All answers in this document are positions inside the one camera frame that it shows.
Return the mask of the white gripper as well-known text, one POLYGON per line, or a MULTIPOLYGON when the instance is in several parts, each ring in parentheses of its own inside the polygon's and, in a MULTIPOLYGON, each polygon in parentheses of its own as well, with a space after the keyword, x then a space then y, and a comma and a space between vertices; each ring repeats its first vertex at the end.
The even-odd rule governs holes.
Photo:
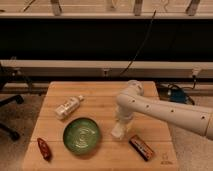
POLYGON ((132 124, 134 114, 131 110, 118 106, 116 108, 116 123, 122 127, 129 129, 132 124))

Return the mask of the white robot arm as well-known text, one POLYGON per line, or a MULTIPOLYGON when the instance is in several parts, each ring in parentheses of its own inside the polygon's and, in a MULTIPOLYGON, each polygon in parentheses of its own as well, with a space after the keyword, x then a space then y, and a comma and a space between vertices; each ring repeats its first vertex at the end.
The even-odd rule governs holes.
POLYGON ((212 108, 152 100, 141 93, 141 86, 133 84, 117 95, 120 122, 128 124, 138 112, 213 140, 212 108))

